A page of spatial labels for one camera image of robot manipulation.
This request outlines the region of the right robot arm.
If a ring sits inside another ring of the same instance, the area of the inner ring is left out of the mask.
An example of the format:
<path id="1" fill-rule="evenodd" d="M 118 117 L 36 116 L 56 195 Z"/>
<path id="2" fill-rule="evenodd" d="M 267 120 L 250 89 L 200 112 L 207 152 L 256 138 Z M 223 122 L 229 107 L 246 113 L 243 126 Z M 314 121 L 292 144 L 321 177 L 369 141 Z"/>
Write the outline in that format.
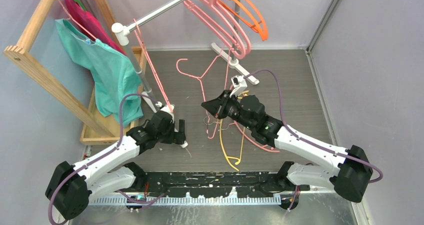
<path id="1" fill-rule="evenodd" d="M 313 165 L 284 162 L 277 177 L 281 189 L 288 191 L 294 186 L 312 185 L 334 189 L 350 202 L 363 200 L 373 168 L 361 147 L 334 146 L 305 135 L 268 115 L 255 95 L 238 100 L 230 90 L 224 90 L 217 98 L 202 102 L 201 106 L 219 120 L 231 118 L 247 128 L 256 142 L 313 162 Z"/>

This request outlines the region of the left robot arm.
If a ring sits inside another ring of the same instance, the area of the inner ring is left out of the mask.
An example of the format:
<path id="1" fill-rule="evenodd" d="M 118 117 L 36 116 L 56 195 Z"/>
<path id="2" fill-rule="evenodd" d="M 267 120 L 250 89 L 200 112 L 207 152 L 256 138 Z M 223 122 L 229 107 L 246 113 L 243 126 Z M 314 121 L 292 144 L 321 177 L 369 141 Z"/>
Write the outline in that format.
<path id="1" fill-rule="evenodd" d="M 185 120 L 178 121 L 168 107 L 154 113 L 144 125 L 129 129 L 117 142 L 82 161 L 70 164 L 63 161 L 52 174 L 45 191 L 49 200 L 48 219 L 52 225 L 53 209 L 65 221 L 78 217 L 90 202 L 130 189 L 141 191 L 148 184 L 145 171 L 130 160 L 155 147 L 156 144 L 187 144 Z"/>

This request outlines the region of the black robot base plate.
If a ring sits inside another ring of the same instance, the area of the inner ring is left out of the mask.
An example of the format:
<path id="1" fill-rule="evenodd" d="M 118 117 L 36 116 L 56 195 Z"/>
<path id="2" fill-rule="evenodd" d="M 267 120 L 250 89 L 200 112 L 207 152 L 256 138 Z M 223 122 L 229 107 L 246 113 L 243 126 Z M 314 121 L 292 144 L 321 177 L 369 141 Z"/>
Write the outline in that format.
<path id="1" fill-rule="evenodd" d="M 161 194 L 169 198 L 226 198 L 235 190 L 238 198 L 266 198 L 281 192 L 293 192 L 292 185 L 282 186 L 275 172 L 147 172 L 139 185 L 121 188 L 129 193 L 147 192 L 150 197 Z"/>

